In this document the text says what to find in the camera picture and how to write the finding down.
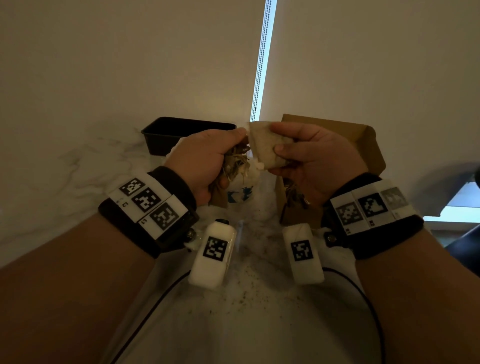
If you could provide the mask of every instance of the black container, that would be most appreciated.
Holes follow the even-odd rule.
[[[202,121],[192,119],[170,118],[162,116],[142,130],[148,151],[153,156],[166,156],[178,143],[179,139],[203,130],[235,129],[235,124],[227,122]]]

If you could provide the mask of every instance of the white wall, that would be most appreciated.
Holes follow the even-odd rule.
[[[260,120],[373,126],[385,175],[438,213],[480,165],[479,44],[478,0],[278,0]]]
[[[97,123],[247,122],[263,12],[258,0],[0,0],[2,207]]]

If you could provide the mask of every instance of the white marble surface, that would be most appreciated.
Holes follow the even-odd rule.
[[[25,184],[0,215],[0,265],[47,242],[96,211],[125,174],[162,162],[148,154],[129,127],[107,125],[81,147],[48,161],[42,183]],[[342,278],[294,284],[277,221],[273,176],[262,174],[253,197],[242,204],[200,207],[201,233],[216,218],[239,229],[223,288],[212,292],[180,283],[152,315],[121,363],[376,363],[378,335],[366,305]],[[318,240],[325,267],[358,281],[350,252]],[[192,264],[186,250],[161,255],[119,327],[105,360],[112,357],[159,294]]]

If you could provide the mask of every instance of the brown cardboard box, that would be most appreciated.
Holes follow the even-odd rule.
[[[283,114],[282,121],[316,124],[343,135],[359,151],[371,173],[379,175],[386,167],[384,158],[380,152],[380,148],[378,147],[375,138],[375,130],[371,126],[289,114]],[[300,206],[287,206],[285,187],[281,177],[277,177],[276,179],[275,194],[280,224],[294,225],[301,222],[307,222],[312,229],[317,229],[320,227],[320,221],[322,220],[322,208],[311,205],[308,206],[308,209],[304,209]]]

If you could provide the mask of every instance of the forearm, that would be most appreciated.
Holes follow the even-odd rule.
[[[480,279],[427,231],[357,261],[357,271],[384,328],[387,358],[480,361]]]
[[[6,266],[0,362],[98,362],[153,265],[96,214]]]

